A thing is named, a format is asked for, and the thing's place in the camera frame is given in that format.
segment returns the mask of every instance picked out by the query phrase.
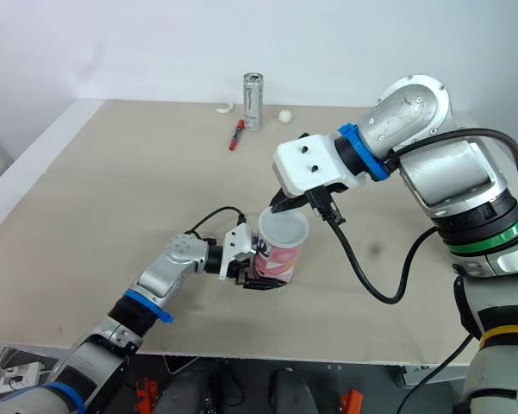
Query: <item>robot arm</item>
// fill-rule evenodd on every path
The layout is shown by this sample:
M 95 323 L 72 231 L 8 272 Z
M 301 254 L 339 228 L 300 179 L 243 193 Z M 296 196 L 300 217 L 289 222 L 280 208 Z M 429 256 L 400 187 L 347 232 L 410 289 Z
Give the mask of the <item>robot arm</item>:
M 462 324 L 481 342 L 456 412 L 515 414 L 518 203 L 475 136 L 487 130 L 449 132 L 461 140 L 409 151 L 434 135 L 445 138 L 438 134 L 450 129 L 455 126 L 446 87 L 422 75 L 401 79 L 357 125 L 341 127 L 340 135 L 307 135 L 281 144 L 274 171 L 282 189 L 271 206 L 282 211 L 309 203 L 317 216 L 338 227 L 345 219 L 331 192 L 357 188 L 368 175 L 373 181 L 387 179 L 398 168 L 448 248 L 458 274 L 454 292 Z
M 172 322 L 166 308 L 191 273 L 227 276 L 234 260 L 254 254 L 251 228 L 227 232 L 224 248 L 194 235 L 177 235 L 124 293 L 109 314 L 82 336 L 53 368 L 47 383 L 0 400 L 0 414 L 98 413 L 118 391 L 144 336 L 157 319 Z

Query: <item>paper cup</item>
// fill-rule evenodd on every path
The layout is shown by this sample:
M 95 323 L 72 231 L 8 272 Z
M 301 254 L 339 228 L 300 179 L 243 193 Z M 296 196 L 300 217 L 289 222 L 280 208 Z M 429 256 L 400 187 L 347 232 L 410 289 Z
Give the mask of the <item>paper cup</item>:
M 301 245 L 309 235 L 309 222 L 297 210 L 273 214 L 268 207 L 259 217 L 259 240 L 253 261 L 255 277 L 289 283 Z

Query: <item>red marker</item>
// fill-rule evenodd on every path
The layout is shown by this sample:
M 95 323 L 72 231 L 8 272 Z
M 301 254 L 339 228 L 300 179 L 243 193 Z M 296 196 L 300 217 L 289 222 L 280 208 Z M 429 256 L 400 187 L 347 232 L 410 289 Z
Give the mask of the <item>red marker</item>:
M 238 121 L 237 127 L 235 127 L 234 136 L 230 142 L 230 151 L 235 150 L 235 146 L 238 145 L 238 141 L 240 140 L 241 131 L 245 128 L 245 123 L 242 119 Z

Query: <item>white wall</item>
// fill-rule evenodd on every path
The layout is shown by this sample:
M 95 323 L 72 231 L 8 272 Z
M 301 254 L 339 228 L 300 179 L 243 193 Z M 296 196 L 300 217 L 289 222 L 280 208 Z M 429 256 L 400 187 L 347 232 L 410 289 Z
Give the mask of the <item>white wall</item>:
M 248 71 L 267 103 L 320 105 L 372 104 L 428 73 L 518 139 L 518 0 L 0 0 L 14 155 L 74 97 L 240 101 Z

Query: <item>white ball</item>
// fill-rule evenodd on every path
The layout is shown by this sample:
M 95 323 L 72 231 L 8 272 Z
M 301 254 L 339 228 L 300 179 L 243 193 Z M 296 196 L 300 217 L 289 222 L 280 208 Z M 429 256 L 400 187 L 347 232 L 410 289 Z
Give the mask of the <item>white ball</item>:
M 293 119 L 293 114 L 291 114 L 290 110 L 280 110 L 278 118 L 281 123 L 290 123 L 291 119 Z

